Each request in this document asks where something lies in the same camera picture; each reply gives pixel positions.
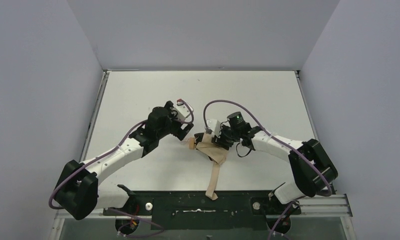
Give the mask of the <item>black and beige umbrella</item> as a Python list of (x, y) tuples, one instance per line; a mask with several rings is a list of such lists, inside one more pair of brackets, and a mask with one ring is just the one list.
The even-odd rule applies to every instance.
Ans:
[(188, 147), (191, 150), (198, 150), (205, 154), (213, 163), (209, 185), (205, 192), (206, 197), (215, 201), (218, 196), (215, 193), (221, 165), (226, 161), (228, 150), (215, 145), (212, 142), (213, 136), (208, 133), (200, 133), (195, 137), (190, 137)]

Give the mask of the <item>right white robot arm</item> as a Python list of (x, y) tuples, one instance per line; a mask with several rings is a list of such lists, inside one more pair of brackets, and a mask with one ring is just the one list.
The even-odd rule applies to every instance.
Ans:
[(267, 134), (260, 126), (251, 126), (237, 111), (226, 122), (206, 120), (212, 143), (228, 150), (239, 143), (251, 151), (268, 153), (289, 163), (293, 179), (279, 185), (270, 194), (281, 204), (288, 204), (302, 197), (330, 195), (330, 183), (338, 177), (338, 171), (321, 143), (312, 138), (308, 141)]

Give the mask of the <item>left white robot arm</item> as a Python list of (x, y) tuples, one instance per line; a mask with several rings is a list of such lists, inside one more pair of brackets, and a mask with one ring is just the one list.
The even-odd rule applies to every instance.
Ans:
[(193, 128), (193, 108), (184, 100), (154, 107), (146, 120), (134, 125), (112, 149), (82, 162), (64, 166), (49, 199), (53, 209), (66, 210), (82, 220), (96, 209), (122, 209), (134, 194), (123, 184), (101, 188), (101, 183), (130, 162), (141, 159), (167, 135), (184, 140)]

